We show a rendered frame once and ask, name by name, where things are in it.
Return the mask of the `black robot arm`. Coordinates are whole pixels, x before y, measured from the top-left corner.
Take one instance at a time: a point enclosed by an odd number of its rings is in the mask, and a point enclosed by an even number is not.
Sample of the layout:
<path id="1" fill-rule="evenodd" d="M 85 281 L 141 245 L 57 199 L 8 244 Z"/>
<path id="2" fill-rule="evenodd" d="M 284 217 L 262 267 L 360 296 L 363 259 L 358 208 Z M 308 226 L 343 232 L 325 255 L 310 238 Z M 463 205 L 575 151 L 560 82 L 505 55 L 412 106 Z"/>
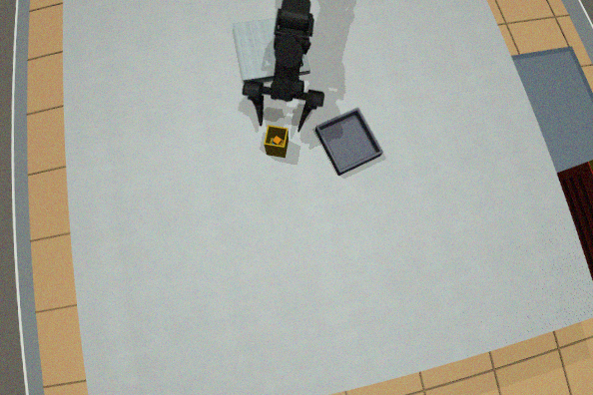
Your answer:
<path id="1" fill-rule="evenodd" d="M 306 55 L 311 45 L 309 37 L 312 37 L 314 26 L 310 6 L 310 0 L 282 0 L 274 28 L 275 58 L 282 66 L 303 66 L 302 55 Z M 271 98 L 274 100 L 290 102 L 294 96 L 301 97 L 303 91 L 304 81 L 299 79 L 298 73 L 288 77 L 284 76 L 284 71 L 278 71 L 271 83 Z"/>

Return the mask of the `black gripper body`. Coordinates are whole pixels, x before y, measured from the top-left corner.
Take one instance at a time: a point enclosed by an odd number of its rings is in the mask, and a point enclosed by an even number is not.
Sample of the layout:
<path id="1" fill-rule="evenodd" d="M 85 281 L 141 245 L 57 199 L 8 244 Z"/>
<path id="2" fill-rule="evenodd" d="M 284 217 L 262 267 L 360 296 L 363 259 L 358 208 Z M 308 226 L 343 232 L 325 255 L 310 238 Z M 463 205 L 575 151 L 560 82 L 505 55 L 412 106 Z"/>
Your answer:
<path id="1" fill-rule="evenodd" d="M 296 64 L 292 67 L 285 67 L 282 66 L 278 61 L 275 62 L 275 71 L 274 71 L 274 79 L 276 78 L 278 71 L 284 71 L 284 76 L 292 77 L 293 73 L 298 73 L 299 75 L 300 64 Z M 243 96 L 248 96 L 249 98 L 258 99 L 261 95 L 271 95 L 271 88 L 264 87 L 264 83 L 261 82 L 254 82 L 248 81 L 244 84 L 243 87 Z M 319 106 L 323 107 L 323 100 L 324 100 L 324 93 L 320 91 L 313 91 L 308 90 L 307 93 L 303 93 L 300 96 L 294 96 L 294 99 L 301 99 L 305 100 L 306 104 L 309 106 Z"/>

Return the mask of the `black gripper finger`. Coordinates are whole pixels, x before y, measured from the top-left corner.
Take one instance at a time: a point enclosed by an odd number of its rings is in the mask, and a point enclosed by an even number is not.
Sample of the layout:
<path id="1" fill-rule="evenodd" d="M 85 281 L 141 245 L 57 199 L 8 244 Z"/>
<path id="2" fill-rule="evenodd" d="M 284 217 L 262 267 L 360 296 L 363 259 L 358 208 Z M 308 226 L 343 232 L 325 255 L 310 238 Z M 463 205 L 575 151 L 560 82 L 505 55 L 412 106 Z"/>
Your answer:
<path id="1" fill-rule="evenodd" d="M 304 123 L 304 120 L 306 119 L 306 117 L 309 114 L 309 112 L 312 109 L 315 109 L 316 110 L 316 108 L 317 108 L 317 106 L 309 106 L 305 102 L 304 107 L 303 107 L 303 110 L 302 110 L 302 114 L 301 114 L 301 117 L 300 117 L 300 121 L 299 121 L 299 124 L 298 124 L 298 130 L 297 130 L 298 132 L 300 131 L 300 129 L 301 129 L 303 123 Z"/>
<path id="2" fill-rule="evenodd" d="M 264 96 L 261 96 L 258 99 L 248 97 L 248 100 L 250 100 L 250 101 L 252 101 L 252 103 L 254 103 L 256 111 L 257 111 L 257 115 L 258 115 L 259 124 L 260 124 L 260 126 L 262 126 L 263 112 L 264 112 Z"/>

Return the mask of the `olive square cup with yellow rim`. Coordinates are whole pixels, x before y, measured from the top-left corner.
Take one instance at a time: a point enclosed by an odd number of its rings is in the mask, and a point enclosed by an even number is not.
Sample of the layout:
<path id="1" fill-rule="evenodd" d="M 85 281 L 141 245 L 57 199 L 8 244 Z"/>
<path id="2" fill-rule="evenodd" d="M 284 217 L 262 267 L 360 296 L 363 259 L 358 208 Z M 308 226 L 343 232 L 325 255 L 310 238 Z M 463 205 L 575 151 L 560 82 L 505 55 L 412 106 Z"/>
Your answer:
<path id="1" fill-rule="evenodd" d="M 273 139 L 278 136 L 282 139 L 281 145 L 273 145 Z M 268 125 L 265 137 L 265 149 L 269 156 L 285 158 L 289 143 L 289 129 Z"/>

